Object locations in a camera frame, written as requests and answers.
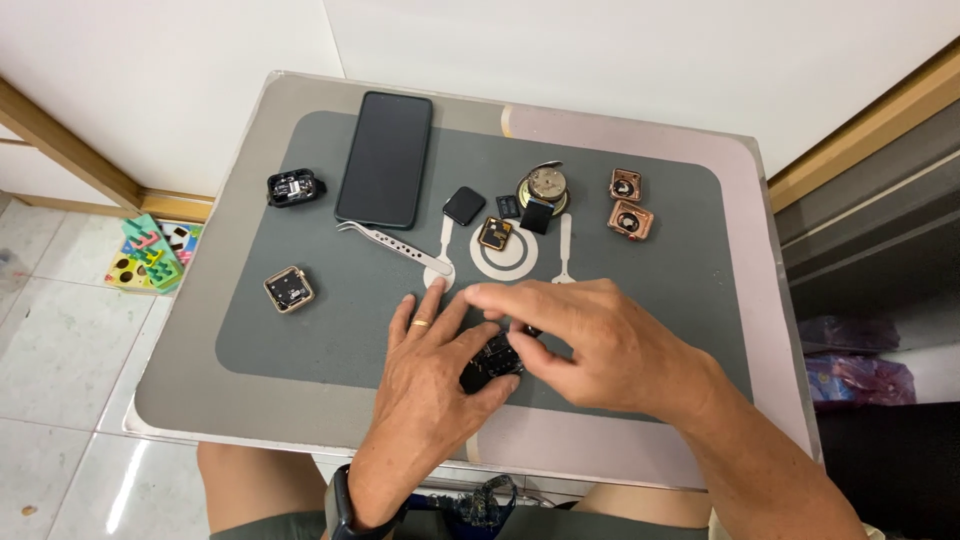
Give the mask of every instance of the man's right hand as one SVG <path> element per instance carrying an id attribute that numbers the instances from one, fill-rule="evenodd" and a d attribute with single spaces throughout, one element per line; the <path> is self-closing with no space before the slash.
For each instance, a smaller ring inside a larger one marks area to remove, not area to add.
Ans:
<path id="1" fill-rule="evenodd" d="M 645 412 L 676 424 L 700 413 L 723 377 L 712 357 L 690 347 L 610 280 L 478 283 L 467 301 L 488 318 L 510 315 L 507 334 L 526 369 L 578 406 Z M 573 358 L 521 332 L 556 335 Z"/>

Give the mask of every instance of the grey mat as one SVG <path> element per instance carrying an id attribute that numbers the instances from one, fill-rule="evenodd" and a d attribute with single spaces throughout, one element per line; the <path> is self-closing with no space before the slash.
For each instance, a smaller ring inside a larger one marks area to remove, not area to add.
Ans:
<path id="1" fill-rule="evenodd" d="M 329 192 L 299 207 L 266 208 L 217 336 L 216 355 L 230 371 L 365 388 L 379 384 L 387 323 L 404 294 L 422 294 L 423 267 L 357 232 L 335 231 L 333 207 L 355 123 L 355 115 L 318 111 L 294 130 L 280 170 L 309 167 Z M 487 198 L 487 206 L 468 227 L 454 225 L 447 249 L 456 268 L 453 290 L 491 281 L 470 257 L 474 231 L 483 216 L 496 215 L 494 197 L 513 193 L 524 173 L 549 160 L 564 161 L 572 192 L 569 275 L 578 281 L 613 279 L 681 339 L 716 357 L 752 399 L 720 184 L 702 166 L 434 128 L 416 226 L 389 233 L 437 255 L 441 207 L 458 187 L 469 185 Z M 607 185 L 615 167 L 643 174 L 640 204 L 656 216 L 644 242 L 632 243 L 606 226 L 613 204 Z M 547 235 L 537 236 L 537 244 L 537 264 L 523 279 L 550 281 L 561 271 L 559 219 Z M 280 314 L 263 281 L 290 265 L 306 272 L 317 298 Z M 473 312 L 466 324 L 481 319 Z M 556 338 L 543 340 L 569 354 Z M 649 419 L 576 407 L 529 375 L 508 403 Z"/>

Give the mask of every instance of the smartwatch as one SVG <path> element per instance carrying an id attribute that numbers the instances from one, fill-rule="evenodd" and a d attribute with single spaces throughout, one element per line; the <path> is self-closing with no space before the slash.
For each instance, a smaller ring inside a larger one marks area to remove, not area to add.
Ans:
<path id="1" fill-rule="evenodd" d="M 407 515 L 407 502 L 404 501 L 394 517 L 387 523 L 370 530 L 354 530 L 353 504 L 350 501 L 350 492 L 347 488 L 347 471 L 350 464 L 337 469 L 333 473 L 330 485 L 326 487 L 324 495 L 324 510 L 326 512 L 326 533 L 330 540 L 381 540 L 396 524 L 403 521 Z"/>

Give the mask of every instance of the hand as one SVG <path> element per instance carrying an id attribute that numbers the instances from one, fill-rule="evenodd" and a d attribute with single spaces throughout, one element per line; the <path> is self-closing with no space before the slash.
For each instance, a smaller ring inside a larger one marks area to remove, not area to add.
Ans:
<path id="1" fill-rule="evenodd" d="M 437 278 L 416 301 L 407 295 L 396 308 L 387 337 L 387 361 L 373 401 L 373 419 L 348 473 L 355 525 L 386 523 L 407 496 L 483 423 L 519 384 L 519 376 L 490 381 L 468 396 L 460 374 L 499 327 L 484 323 L 457 336 L 469 305 L 463 292 L 436 317 L 445 281 Z"/>
<path id="2" fill-rule="evenodd" d="M 578 406 L 645 412 L 671 424 L 697 414 L 719 366 L 660 324 L 610 280 L 478 283 L 467 301 L 487 318 L 514 318 L 507 334 L 523 365 Z M 573 358 L 546 350 L 524 324 L 552 333 Z"/>

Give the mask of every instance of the grey shorts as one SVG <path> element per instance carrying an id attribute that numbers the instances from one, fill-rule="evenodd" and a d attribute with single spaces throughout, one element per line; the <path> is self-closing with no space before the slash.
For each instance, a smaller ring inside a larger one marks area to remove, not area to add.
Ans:
<path id="1" fill-rule="evenodd" d="M 317 540 L 326 530 L 321 511 L 294 512 L 229 528 L 210 540 Z M 674 528 L 603 514 L 518 506 L 497 540 L 706 540 L 706 528 Z M 396 528 L 395 540 L 452 540 L 436 510 L 411 510 Z"/>

